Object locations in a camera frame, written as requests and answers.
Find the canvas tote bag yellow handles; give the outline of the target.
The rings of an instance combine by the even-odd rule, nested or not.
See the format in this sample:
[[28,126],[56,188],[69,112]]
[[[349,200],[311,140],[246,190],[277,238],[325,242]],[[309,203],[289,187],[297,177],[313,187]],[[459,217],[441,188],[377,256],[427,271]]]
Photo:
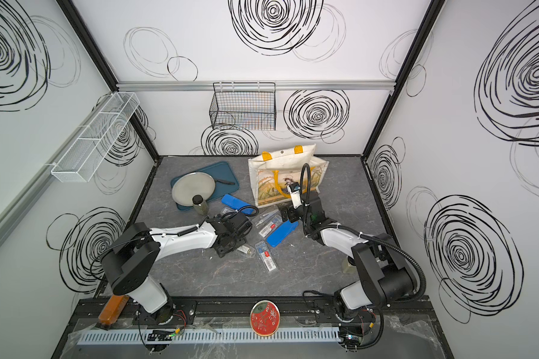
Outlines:
[[[290,200],[287,186],[297,182],[302,186],[311,183],[311,190],[318,191],[329,162],[314,155],[316,146],[297,145],[284,150],[263,152],[248,160],[250,187],[255,205],[264,208]],[[301,178],[302,167],[310,167],[311,179]]]

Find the clear compass case red label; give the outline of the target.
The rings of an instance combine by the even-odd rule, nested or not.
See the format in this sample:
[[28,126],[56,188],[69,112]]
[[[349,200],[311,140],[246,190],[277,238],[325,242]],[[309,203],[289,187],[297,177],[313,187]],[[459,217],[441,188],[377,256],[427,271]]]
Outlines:
[[263,262],[266,270],[271,273],[277,270],[277,265],[265,241],[260,241],[255,245],[256,251]]

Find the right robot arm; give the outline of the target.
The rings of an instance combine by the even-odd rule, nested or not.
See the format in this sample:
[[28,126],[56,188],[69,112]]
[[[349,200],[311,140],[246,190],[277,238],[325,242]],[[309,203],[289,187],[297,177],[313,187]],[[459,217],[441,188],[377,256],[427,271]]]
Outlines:
[[368,235],[328,217],[317,192],[279,207],[282,219],[302,224],[304,234],[345,254],[359,280],[332,296],[338,317],[348,320],[365,308],[415,302],[427,289],[422,267],[387,233]]

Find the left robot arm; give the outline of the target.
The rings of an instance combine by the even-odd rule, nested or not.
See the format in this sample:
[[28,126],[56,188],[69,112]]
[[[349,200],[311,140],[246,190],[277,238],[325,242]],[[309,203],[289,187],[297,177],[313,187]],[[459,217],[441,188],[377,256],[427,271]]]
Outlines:
[[147,314],[173,311],[171,296],[150,275],[154,263],[199,249],[213,249],[223,258],[246,244],[246,236],[252,230],[250,218],[257,214],[256,207],[245,206],[182,227],[163,229],[150,228],[143,222],[133,224],[100,255],[112,294],[129,296]]

